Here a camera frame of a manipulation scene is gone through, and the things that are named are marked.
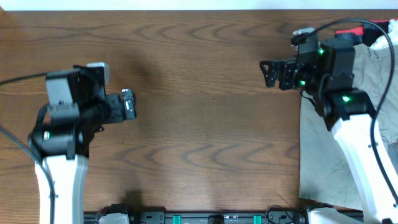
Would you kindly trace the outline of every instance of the green led light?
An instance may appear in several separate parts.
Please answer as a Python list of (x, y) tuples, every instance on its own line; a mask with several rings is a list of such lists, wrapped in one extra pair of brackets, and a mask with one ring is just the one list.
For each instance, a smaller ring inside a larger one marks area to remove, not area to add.
[(43, 138), (44, 138), (44, 140), (50, 139), (50, 132), (49, 131), (45, 131)]
[(343, 101), (344, 101), (344, 103), (347, 103), (347, 102), (349, 102), (350, 100), (351, 100), (350, 97), (348, 97), (348, 96), (343, 96)]

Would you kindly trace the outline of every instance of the wood grain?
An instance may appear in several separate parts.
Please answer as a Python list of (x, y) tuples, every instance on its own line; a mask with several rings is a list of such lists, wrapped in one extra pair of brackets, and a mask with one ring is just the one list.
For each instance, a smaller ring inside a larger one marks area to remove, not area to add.
[[(345, 17), (388, 19), (396, 14), (5, 13), (0, 78), (104, 61), (111, 67), (108, 93), (122, 88), (136, 92), (138, 118), (105, 126), (91, 143), (85, 210), (119, 202), (138, 210), (296, 208), (300, 96), (265, 88), (259, 61), (291, 56), (294, 30)], [(331, 35), (329, 29), (320, 37)], [(0, 91), (0, 122), (25, 141), (47, 102), (44, 80)], [(2, 135), (0, 149), (0, 222), (37, 223), (33, 164)]]

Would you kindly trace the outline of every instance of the gray fabric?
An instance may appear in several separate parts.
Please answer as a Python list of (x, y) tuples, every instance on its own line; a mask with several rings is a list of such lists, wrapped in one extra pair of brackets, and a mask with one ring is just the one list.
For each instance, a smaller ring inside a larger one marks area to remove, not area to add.
[[(398, 46), (395, 46), (396, 65)], [(368, 93), (376, 107), (390, 70), (389, 49), (370, 50), (355, 46), (354, 87)], [(398, 69), (378, 117), (381, 137), (394, 167), (398, 170)], [(312, 104), (302, 98), (300, 114), (299, 197), (361, 210), (361, 201), (348, 163), (332, 133)]]

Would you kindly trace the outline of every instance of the black cable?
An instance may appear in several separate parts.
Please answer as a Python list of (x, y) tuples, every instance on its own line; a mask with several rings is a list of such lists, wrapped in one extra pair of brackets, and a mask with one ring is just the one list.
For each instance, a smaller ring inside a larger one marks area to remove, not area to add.
[[(37, 77), (42, 77), (45, 76), (47, 73), (39, 73), (39, 74), (34, 74), (34, 75), (26, 75), (23, 77), (17, 77), (17, 78), (12, 78), (12, 79), (8, 79), (8, 80), (4, 80), (0, 82), (0, 86), (7, 84), (7, 83), (12, 83), (12, 82), (17, 82), (20, 80), (26, 80), (26, 79), (30, 79), (30, 78), (37, 78)], [(13, 135), (10, 131), (8, 131), (4, 126), (2, 126), (0, 124), (0, 131), (6, 135), (12, 142), (14, 142), (19, 149), (21, 149), (24, 153), (26, 153), (30, 159), (32, 159), (36, 164), (39, 165), (39, 167), (41, 168), (41, 170), (44, 173), (45, 178), (47, 179), (47, 182), (49, 183), (49, 188), (50, 188), (50, 224), (54, 224), (54, 208), (55, 208), (55, 189), (54, 189), (54, 185), (52, 183), (52, 178), (50, 176), (50, 174), (44, 169), (42, 160), (39, 159), (37, 157), (37, 153), (34, 153), (33, 151), (31, 151), (27, 146), (25, 146), (20, 140), (18, 140), (18, 138), (15, 137), (15, 135)], [(35, 152), (38, 151), (37, 148), (35, 148), (34, 144), (33, 145), (33, 149)]]
[(24, 153), (26, 153), (39, 167), (42, 169), (47, 182), (50, 187), (50, 223), (54, 224), (54, 205), (55, 205), (55, 191), (52, 179), (49, 173), (44, 169), (44, 166), (40, 159), (31, 151), (25, 144), (23, 144), (15, 135), (11, 134), (5, 127), (0, 124), (0, 131), (6, 135), (11, 141), (13, 141)]
[(38, 77), (43, 77), (46, 76), (47, 73), (38, 73), (38, 74), (33, 74), (33, 75), (26, 75), (23, 77), (17, 77), (17, 78), (10, 78), (8, 80), (4, 80), (0, 82), (0, 86), (7, 84), (7, 83), (12, 83), (12, 82), (17, 82), (17, 81), (21, 81), (21, 80), (26, 80), (26, 79), (30, 79), (30, 78), (38, 78)]
[(304, 97), (305, 99), (307, 99), (309, 102), (311, 102), (312, 106), (313, 106), (314, 108), (316, 108), (316, 107), (317, 107), (317, 104), (315, 103), (315, 101), (314, 101), (313, 99), (309, 98), (309, 97), (304, 96), (304, 95), (303, 95), (303, 92), (304, 92), (304, 90), (300, 90), (300, 95), (301, 95), (301, 97)]
[(396, 57), (395, 57), (395, 52), (394, 52), (394, 46), (392, 44), (392, 41), (391, 41), (390, 37), (387, 35), (386, 31), (384, 31), (379, 25), (375, 24), (374, 22), (367, 21), (367, 20), (364, 20), (364, 19), (342, 19), (342, 20), (339, 20), (339, 21), (334, 21), (334, 22), (331, 22), (329, 24), (323, 25), (323, 26), (315, 29), (314, 31), (312, 31), (312, 32), (310, 32), (308, 34), (305, 34), (305, 35), (303, 35), (301, 37), (298, 37), (296, 39), (296, 41), (300, 41), (300, 40), (306, 39), (307, 37), (310, 37), (311, 35), (316, 34), (318, 31), (323, 30), (324, 28), (327, 28), (327, 27), (330, 27), (330, 26), (333, 26), (333, 25), (336, 25), (336, 24), (347, 23), (347, 22), (362, 22), (362, 23), (371, 24), (374, 27), (378, 28), (382, 32), (383, 36), (387, 39), (388, 46), (390, 48), (390, 54), (391, 54), (390, 75), (389, 75), (389, 78), (388, 78), (388, 81), (387, 81), (386, 88), (384, 89), (384, 92), (383, 92), (383, 94), (381, 96), (380, 102), (379, 102), (379, 104), (378, 104), (378, 106), (376, 108), (376, 112), (375, 112), (374, 116), (372, 117), (370, 135), (371, 135), (371, 145), (372, 145), (374, 157), (376, 158), (376, 161), (377, 161), (377, 164), (378, 164), (378, 166), (380, 168), (381, 174), (383, 175), (384, 180), (386, 181), (386, 184), (387, 184), (389, 190), (391, 191), (392, 197), (396, 201), (396, 204), (392, 205), (392, 206), (397, 206), (398, 205), (397, 192), (394, 190), (394, 187), (392, 186), (391, 181), (388, 178), (386, 170), (384, 169), (384, 166), (383, 166), (383, 164), (381, 162), (379, 153), (377, 151), (376, 141), (374, 139), (374, 126), (376, 124), (376, 118), (379, 115), (379, 112), (380, 112), (382, 104), (384, 103), (384, 100), (386, 99), (387, 92), (390, 89), (390, 86), (391, 86), (391, 83), (392, 83), (392, 77), (394, 76), (394, 66), (395, 66), (395, 61), (396, 61), (395, 58)]
[(287, 218), (289, 218), (292, 222), (294, 222), (294, 221), (293, 221), (293, 218), (287, 213), (287, 211), (285, 210), (284, 207), (282, 207), (282, 206), (280, 206), (280, 205), (271, 205), (271, 206), (267, 209), (267, 211), (266, 211), (266, 218), (267, 218), (267, 220), (268, 220), (269, 223), (275, 224), (273, 221), (269, 220), (269, 216), (268, 216), (269, 210), (272, 209), (272, 208), (275, 208), (275, 207), (281, 208), (281, 209), (285, 212)]
[(43, 124), (45, 114), (47, 114), (47, 107), (49, 106), (48, 103), (43, 105), (40, 109), (39, 112), (37, 113), (37, 118), (36, 118), (36, 124)]

